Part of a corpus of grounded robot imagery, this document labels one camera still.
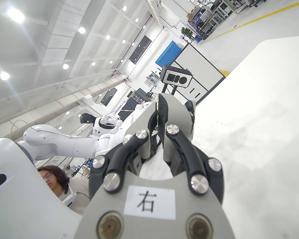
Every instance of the potted plant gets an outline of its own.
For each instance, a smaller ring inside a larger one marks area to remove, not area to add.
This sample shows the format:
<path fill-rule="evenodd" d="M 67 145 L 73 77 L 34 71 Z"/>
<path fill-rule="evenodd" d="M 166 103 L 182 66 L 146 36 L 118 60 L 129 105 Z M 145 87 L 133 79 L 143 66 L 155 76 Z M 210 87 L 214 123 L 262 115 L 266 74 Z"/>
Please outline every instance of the potted plant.
<path fill-rule="evenodd" d="M 193 32 L 189 30 L 188 28 L 182 27 L 181 30 L 182 34 L 187 36 L 189 39 L 193 39 Z"/>

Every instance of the long dark hair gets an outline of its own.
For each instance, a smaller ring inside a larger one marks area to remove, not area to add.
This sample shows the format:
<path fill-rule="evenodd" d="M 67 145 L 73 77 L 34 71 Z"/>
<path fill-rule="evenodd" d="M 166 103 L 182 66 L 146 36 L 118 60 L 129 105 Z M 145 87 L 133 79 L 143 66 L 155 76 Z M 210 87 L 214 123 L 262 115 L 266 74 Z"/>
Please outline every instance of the long dark hair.
<path fill-rule="evenodd" d="M 70 178 L 67 177 L 65 172 L 62 171 L 58 166 L 42 166 L 38 168 L 38 172 L 40 171 L 48 171 L 50 173 L 53 173 L 56 177 L 57 182 L 61 185 L 62 189 L 64 190 L 65 194 L 68 193 Z"/>

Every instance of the chinese character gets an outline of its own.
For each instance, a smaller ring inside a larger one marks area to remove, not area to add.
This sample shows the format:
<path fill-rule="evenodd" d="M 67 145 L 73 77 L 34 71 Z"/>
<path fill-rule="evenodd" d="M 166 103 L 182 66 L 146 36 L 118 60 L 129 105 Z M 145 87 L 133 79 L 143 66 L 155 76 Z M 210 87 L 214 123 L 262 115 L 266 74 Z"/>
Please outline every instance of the chinese character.
<path fill-rule="evenodd" d="M 140 204 L 138 204 L 137 208 L 140 207 L 141 204 L 143 204 L 142 212 L 144 212 L 144 211 L 150 211 L 152 213 L 153 212 L 154 201 L 146 201 L 146 197 L 147 196 L 156 197 L 156 194 L 149 194 L 149 191 L 147 191 L 146 194 L 140 193 L 139 195 L 140 196 L 144 196 L 144 199 L 140 202 Z M 151 204 L 151 208 L 150 209 L 146 209 L 145 208 L 145 203 L 150 203 Z"/>

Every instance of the metal screw cap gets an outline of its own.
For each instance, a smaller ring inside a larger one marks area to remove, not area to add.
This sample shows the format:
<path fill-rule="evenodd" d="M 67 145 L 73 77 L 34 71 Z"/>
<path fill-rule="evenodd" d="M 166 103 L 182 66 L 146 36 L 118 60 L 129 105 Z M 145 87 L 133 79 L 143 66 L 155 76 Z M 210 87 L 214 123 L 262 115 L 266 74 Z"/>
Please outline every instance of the metal screw cap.
<path fill-rule="evenodd" d="M 139 139 L 139 140 L 143 140 L 147 137 L 147 132 L 146 130 L 144 129 L 141 129 L 141 130 L 138 130 L 136 132 L 136 137 Z"/>
<path fill-rule="evenodd" d="M 96 156 L 95 159 L 93 159 L 92 165 L 93 168 L 99 169 L 101 168 L 105 163 L 105 157 L 103 155 Z"/>
<path fill-rule="evenodd" d="M 132 136 L 132 134 L 126 134 L 122 140 L 123 144 L 126 144 Z"/>
<path fill-rule="evenodd" d="M 171 135 L 176 135 L 179 132 L 179 127 L 175 124 L 170 124 L 167 126 L 166 131 Z"/>
<path fill-rule="evenodd" d="M 205 216 L 194 214 L 187 220 L 186 234 L 190 239 L 211 239 L 213 228 Z"/>
<path fill-rule="evenodd" d="M 108 173 L 103 180 L 103 188 L 106 191 L 114 191 L 119 187 L 121 179 L 116 172 Z"/>
<path fill-rule="evenodd" d="M 208 191 L 209 184 L 205 176 L 200 174 L 193 175 L 190 183 L 197 193 L 204 194 Z"/>
<path fill-rule="evenodd" d="M 219 172 L 222 169 L 222 164 L 216 158 L 209 158 L 208 165 L 214 172 Z"/>
<path fill-rule="evenodd" d="M 119 239 L 124 230 L 124 221 L 117 212 L 104 214 L 97 224 L 97 237 L 100 239 Z"/>

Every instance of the yellow floor line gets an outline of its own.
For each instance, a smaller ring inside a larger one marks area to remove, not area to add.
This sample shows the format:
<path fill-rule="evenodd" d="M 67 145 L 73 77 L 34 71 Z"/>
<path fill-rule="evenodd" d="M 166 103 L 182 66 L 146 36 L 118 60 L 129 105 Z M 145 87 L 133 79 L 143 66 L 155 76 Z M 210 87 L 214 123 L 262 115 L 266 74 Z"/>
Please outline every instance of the yellow floor line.
<path fill-rule="evenodd" d="M 257 18 L 257 19 L 254 19 L 254 20 L 252 20 L 252 21 L 250 21 L 250 22 L 248 22 L 248 23 L 245 23 L 245 24 L 243 24 L 243 25 L 237 26 L 237 27 L 235 27 L 235 28 L 233 28 L 233 29 L 231 29 L 231 30 L 225 32 L 225 33 L 222 33 L 222 34 L 220 34 L 220 35 L 217 35 L 217 36 L 213 37 L 212 39 L 210 39 L 210 40 L 204 42 L 203 44 L 205 44 L 205 43 L 207 43 L 207 42 L 209 42 L 209 41 L 212 41 L 212 40 L 216 39 L 217 37 L 220 37 L 220 36 L 222 36 L 222 35 L 224 35 L 224 34 L 226 34 L 226 33 L 230 33 L 230 32 L 232 32 L 232 31 L 234 31 L 234 30 L 236 30 L 236 29 L 238 29 L 238 28 L 241 28 L 241 27 L 245 26 L 245 25 L 249 25 L 249 24 L 251 24 L 251 23 L 257 22 L 257 21 L 259 21 L 259 20 L 261 20 L 261 19 L 264 19 L 264 18 L 267 18 L 267 17 L 272 16 L 272 15 L 274 15 L 274 14 L 277 14 L 277 13 L 280 13 L 280 12 L 283 12 L 283 11 L 286 11 L 286 10 L 288 10 L 288 9 L 290 9 L 290 8 L 293 8 L 293 7 L 296 7 L 296 6 L 298 6 L 298 5 L 299 5 L 299 2 L 294 3 L 294 4 L 290 5 L 290 6 L 284 7 L 284 8 L 282 8 L 282 9 L 279 9 L 279 10 L 277 10 L 277 11 L 274 11 L 274 12 L 272 12 L 272 13 L 266 14 L 266 15 L 264 15 L 264 16 L 262 16 L 262 17 L 259 17 L 259 18 Z"/>
<path fill-rule="evenodd" d="M 224 76 L 228 76 L 230 72 L 219 69 L 219 72 L 222 73 Z"/>

